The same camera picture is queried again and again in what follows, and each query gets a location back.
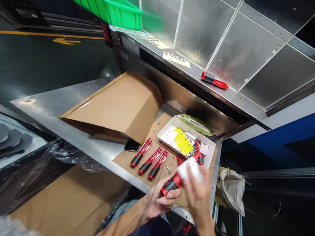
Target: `sticker sheet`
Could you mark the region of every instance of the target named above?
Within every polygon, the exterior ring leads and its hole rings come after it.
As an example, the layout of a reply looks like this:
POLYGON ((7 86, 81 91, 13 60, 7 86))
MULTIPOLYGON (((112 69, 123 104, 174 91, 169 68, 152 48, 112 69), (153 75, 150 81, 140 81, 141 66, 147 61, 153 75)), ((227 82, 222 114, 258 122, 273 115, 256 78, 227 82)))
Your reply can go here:
POLYGON ((159 49, 169 49, 170 47, 167 46, 165 43, 162 43, 157 38, 149 36, 149 37, 143 37, 144 39, 148 40, 150 43, 157 46, 159 49))
POLYGON ((184 58, 181 58, 179 56, 176 56, 176 55, 174 55, 172 53, 164 51, 163 52, 163 59, 166 59, 166 60, 169 60, 169 61, 172 61, 172 62, 176 62, 178 64, 181 64, 183 66, 186 66, 186 67, 190 68, 190 63, 189 63, 188 60, 186 60, 184 58))

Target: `cardboard sheet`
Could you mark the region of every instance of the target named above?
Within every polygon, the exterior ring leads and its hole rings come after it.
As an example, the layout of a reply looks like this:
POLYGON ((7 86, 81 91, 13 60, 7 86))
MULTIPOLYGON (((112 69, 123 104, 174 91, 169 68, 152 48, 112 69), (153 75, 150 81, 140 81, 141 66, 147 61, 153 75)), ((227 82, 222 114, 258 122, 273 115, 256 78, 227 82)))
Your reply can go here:
POLYGON ((125 72, 60 118, 99 138, 144 144, 163 98, 147 78, 125 72))
POLYGON ((43 236, 93 236, 128 183, 112 173, 89 173, 79 165, 11 214, 43 236))
MULTIPOLYGON (((142 157, 140 163, 136 167, 130 166, 131 160, 135 157, 137 154, 136 152, 129 152, 129 151, 122 151, 113 161, 123 167, 128 172, 132 173, 135 178, 141 179, 143 182, 145 182, 149 186, 155 185, 161 178, 169 176, 168 170, 166 168, 166 165, 170 167, 170 164, 172 163, 172 173, 171 175, 175 174, 175 170, 178 167, 176 153, 168 148, 169 156, 167 157, 166 161, 164 162, 162 168, 159 170, 157 176, 151 180, 148 178, 148 174, 154 167, 157 161, 155 161, 150 168, 145 172, 144 175, 140 175, 138 170, 139 168, 146 162, 146 160, 152 155, 152 153, 160 146, 162 145, 163 149, 167 148, 166 145, 164 145, 162 142, 159 141, 157 135, 161 131, 161 129, 172 119, 172 117, 164 113, 162 114, 152 125, 151 130, 148 134, 148 138, 151 138, 152 145, 150 149, 146 152, 146 154, 142 157)), ((212 183, 212 175, 214 170, 214 164, 216 161, 216 155, 217 155, 217 147, 214 151, 213 158, 210 164, 210 183, 212 183)), ((177 199, 176 204, 183 207, 184 209, 188 210, 187 206, 187 196, 185 192, 182 190, 182 195, 177 199)))

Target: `black rubber grip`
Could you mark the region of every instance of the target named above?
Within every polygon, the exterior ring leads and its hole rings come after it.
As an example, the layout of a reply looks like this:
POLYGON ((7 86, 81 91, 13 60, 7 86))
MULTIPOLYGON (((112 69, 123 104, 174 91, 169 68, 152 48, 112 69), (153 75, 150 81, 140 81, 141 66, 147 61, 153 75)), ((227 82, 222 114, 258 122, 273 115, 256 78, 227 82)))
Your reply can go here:
POLYGON ((157 166, 150 171, 150 174, 149 174, 150 179, 154 179, 154 177, 156 177, 159 169, 160 169, 160 167, 157 166))
POLYGON ((210 73, 206 73, 205 77, 202 79, 202 81, 207 82, 209 84, 212 84, 215 80, 216 76, 210 73))
POLYGON ((198 164, 203 165, 203 157, 198 158, 198 164))
POLYGON ((151 166, 151 163, 150 162, 148 162, 147 164, 143 164, 141 167, 140 167, 140 169, 139 169, 139 172, 140 171, 142 171, 142 173, 141 174, 144 174, 148 169, 149 169, 149 167, 151 166))
POLYGON ((164 188, 167 192, 178 189, 178 186, 173 179, 174 176, 164 185, 164 188))
POLYGON ((141 155, 141 154, 135 156, 135 157, 132 159, 130 165, 132 165, 132 166, 137 166, 137 165, 139 164, 139 162, 140 162, 140 160, 141 160, 142 157, 143 157, 143 155, 141 155))

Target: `stainless steel table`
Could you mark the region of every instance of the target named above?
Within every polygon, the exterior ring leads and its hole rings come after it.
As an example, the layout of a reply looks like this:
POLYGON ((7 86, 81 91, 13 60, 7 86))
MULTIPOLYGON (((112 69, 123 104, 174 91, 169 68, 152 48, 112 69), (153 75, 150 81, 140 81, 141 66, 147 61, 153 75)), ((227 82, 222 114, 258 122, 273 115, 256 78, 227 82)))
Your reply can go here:
MULTIPOLYGON (((82 152, 111 170, 116 175, 128 181, 141 191, 147 193, 150 187, 143 183, 140 179, 135 178, 131 173, 126 171, 113 162, 113 159, 123 150, 124 144, 109 140, 97 139, 91 137, 73 126, 70 126, 60 120, 58 117, 64 112, 105 86, 112 81, 113 77, 97 79, 59 88, 56 90, 35 94, 11 101, 17 108, 33 118, 38 125, 44 127, 55 135, 63 138, 82 152)), ((164 112, 171 116, 179 114, 179 112, 169 106, 162 105, 157 118, 164 112)), ((212 214, 214 197, 217 183, 217 175, 219 169, 219 161, 221 155, 222 143, 216 137, 212 137, 218 147, 217 158, 215 163, 215 171, 212 182, 212 193, 210 211, 212 214)), ((191 215, 181 207, 175 208, 174 212, 193 223, 191 215)))

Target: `blue wall panel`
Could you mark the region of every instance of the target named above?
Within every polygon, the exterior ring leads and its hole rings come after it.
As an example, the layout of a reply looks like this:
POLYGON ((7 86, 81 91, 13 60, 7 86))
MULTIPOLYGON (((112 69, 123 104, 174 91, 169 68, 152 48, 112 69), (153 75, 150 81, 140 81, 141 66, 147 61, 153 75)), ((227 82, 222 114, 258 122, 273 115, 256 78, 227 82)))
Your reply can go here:
POLYGON ((309 164, 283 145, 311 137, 315 137, 315 113, 249 139, 248 143, 284 168, 302 168, 309 164))

